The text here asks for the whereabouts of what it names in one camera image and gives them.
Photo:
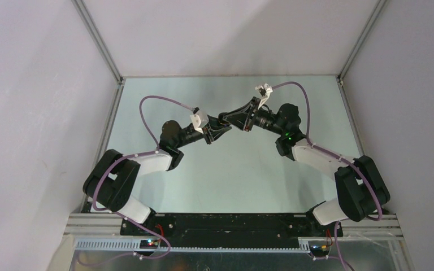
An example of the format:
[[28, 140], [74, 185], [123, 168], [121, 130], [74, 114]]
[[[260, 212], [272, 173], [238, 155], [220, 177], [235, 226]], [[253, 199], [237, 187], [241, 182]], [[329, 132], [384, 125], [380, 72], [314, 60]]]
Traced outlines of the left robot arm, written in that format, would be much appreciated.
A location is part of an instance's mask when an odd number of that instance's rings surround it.
[[133, 220], [134, 228], [142, 235], [153, 233], [154, 210], [132, 195], [136, 179], [175, 169], [184, 157], [181, 147], [200, 139], [211, 144], [232, 128], [230, 123], [212, 116], [205, 117], [204, 121], [202, 128], [193, 124], [183, 128], [175, 120], [165, 122], [154, 151], [124, 156], [114, 149], [107, 150], [85, 180], [84, 194], [102, 209]]

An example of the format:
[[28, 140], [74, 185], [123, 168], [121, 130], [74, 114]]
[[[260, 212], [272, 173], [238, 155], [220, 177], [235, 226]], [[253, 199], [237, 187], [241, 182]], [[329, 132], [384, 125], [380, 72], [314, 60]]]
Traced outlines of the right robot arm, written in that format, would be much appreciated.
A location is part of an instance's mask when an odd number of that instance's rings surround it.
[[220, 113], [218, 120], [246, 132], [257, 126], [278, 134], [275, 145], [280, 156], [306, 164], [334, 180], [337, 197], [310, 210], [306, 229], [311, 235], [322, 235], [336, 221], [359, 222], [366, 217], [373, 218], [374, 213], [377, 220], [383, 214], [382, 206], [390, 201], [390, 193], [375, 162], [366, 155], [352, 158], [311, 143], [300, 130], [296, 105], [285, 103], [273, 113], [254, 97], [236, 110]]

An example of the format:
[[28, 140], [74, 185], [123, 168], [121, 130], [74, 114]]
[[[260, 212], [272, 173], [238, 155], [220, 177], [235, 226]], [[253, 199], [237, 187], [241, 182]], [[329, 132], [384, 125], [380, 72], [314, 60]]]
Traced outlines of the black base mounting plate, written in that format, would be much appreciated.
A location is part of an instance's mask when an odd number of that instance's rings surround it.
[[157, 213], [144, 227], [162, 234], [174, 249], [298, 248], [299, 238], [343, 236], [334, 223], [323, 226], [304, 213]]

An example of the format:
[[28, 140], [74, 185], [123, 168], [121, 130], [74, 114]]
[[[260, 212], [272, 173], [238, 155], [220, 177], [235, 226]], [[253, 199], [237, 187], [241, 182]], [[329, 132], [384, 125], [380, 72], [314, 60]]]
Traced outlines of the right aluminium frame post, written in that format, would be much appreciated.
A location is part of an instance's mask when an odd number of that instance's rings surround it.
[[366, 42], [368, 41], [372, 31], [375, 29], [377, 22], [381, 15], [384, 13], [388, 1], [371, 1], [371, 9], [365, 13], [364, 19], [359, 21], [357, 26], [357, 36], [353, 38], [351, 49], [343, 62], [338, 74], [336, 75], [336, 82], [341, 94], [342, 101], [345, 106], [346, 114], [350, 122], [352, 134], [357, 144], [358, 152], [360, 154], [366, 153], [366, 146], [363, 139], [363, 132], [361, 122], [358, 120], [358, 112], [355, 101], [351, 98], [351, 91], [349, 88], [349, 73], [354, 66], [355, 61], [361, 54]]

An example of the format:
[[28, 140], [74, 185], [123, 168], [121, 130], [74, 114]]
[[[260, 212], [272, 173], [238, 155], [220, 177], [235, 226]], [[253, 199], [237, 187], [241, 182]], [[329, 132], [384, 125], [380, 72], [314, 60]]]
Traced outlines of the aluminium frame post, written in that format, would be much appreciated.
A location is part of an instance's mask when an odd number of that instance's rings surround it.
[[81, 17], [84, 26], [86, 27], [91, 39], [93, 40], [109, 71], [111, 72], [112, 77], [117, 84], [121, 84], [123, 81], [123, 76], [121, 75], [113, 57], [111, 56], [109, 48], [107, 47], [102, 35], [100, 34], [99, 29], [94, 19], [92, 18], [92, 15], [88, 10], [85, 1], [72, 0], [71, 2], [74, 5], [77, 13]]
[[363, 132], [361, 122], [358, 120], [358, 112], [355, 101], [351, 98], [351, 91], [349, 88], [349, 73], [354, 66], [355, 61], [361, 54], [366, 42], [368, 41], [372, 31], [375, 29], [377, 22], [381, 15], [384, 13], [388, 1], [371, 1], [371, 9], [365, 13], [364, 19], [359, 21], [357, 26], [357, 36], [353, 38], [351, 49], [343, 62], [338, 74], [336, 75], [336, 82], [341, 94], [342, 101], [345, 106], [346, 114], [350, 122], [352, 134], [357, 144], [358, 152], [360, 154], [366, 153], [366, 146], [363, 139]]

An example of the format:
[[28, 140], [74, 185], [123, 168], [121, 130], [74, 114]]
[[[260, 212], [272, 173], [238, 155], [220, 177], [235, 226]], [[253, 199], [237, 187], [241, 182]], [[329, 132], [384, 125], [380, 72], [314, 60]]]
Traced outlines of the left aluminium frame post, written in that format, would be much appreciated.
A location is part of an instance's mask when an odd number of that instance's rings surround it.
[[72, 0], [71, 2], [74, 5], [77, 13], [81, 17], [84, 26], [86, 27], [91, 39], [93, 40], [109, 71], [111, 72], [112, 77], [117, 84], [121, 84], [123, 81], [123, 76], [121, 75], [113, 57], [111, 56], [109, 48], [107, 47], [102, 35], [100, 34], [99, 29], [94, 19], [92, 18], [92, 15], [88, 10], [85, 1]]

